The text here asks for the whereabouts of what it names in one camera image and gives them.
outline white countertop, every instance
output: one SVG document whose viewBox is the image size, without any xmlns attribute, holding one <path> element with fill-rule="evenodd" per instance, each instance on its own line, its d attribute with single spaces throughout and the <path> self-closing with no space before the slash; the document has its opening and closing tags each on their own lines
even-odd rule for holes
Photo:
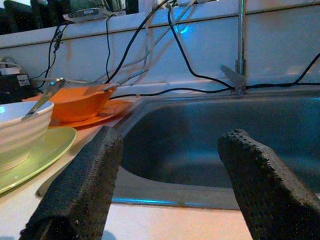
<svg viewBox="0 0 320 240">
<path fill-rule="evenodd" d="M 114 126 L 120 119 L 106 125 Z M 101 126 L 79 130 L 56 163 L 20 187 L 0 195 L 0 240 L 19 239 L 41 199 L 40 185 L 71 161 Z M 251 240 L 240 211 L 111 204 L 102 240 Z"/>
</svg>

